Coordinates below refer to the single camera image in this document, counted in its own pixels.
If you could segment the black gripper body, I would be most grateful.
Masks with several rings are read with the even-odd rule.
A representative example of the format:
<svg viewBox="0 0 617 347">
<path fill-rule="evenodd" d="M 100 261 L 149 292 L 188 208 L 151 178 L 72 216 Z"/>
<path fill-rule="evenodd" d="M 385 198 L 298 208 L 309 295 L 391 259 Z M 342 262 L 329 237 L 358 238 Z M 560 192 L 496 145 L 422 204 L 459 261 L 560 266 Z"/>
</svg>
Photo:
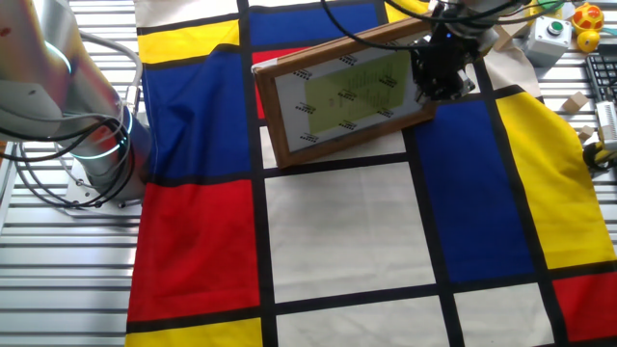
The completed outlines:
<svg viewBox="0 0 617 347">
<path fill-rule="evenodd" d="M 466 66 L 476 60 L 476 40 L 460 37 L 446 26 L 433 26 L 430 38 L 413 45 L 411 67 L 417 91 L 421 87 L 457 90 L 467 95 L 475 83 L 467 76 Z"/>
</svg>

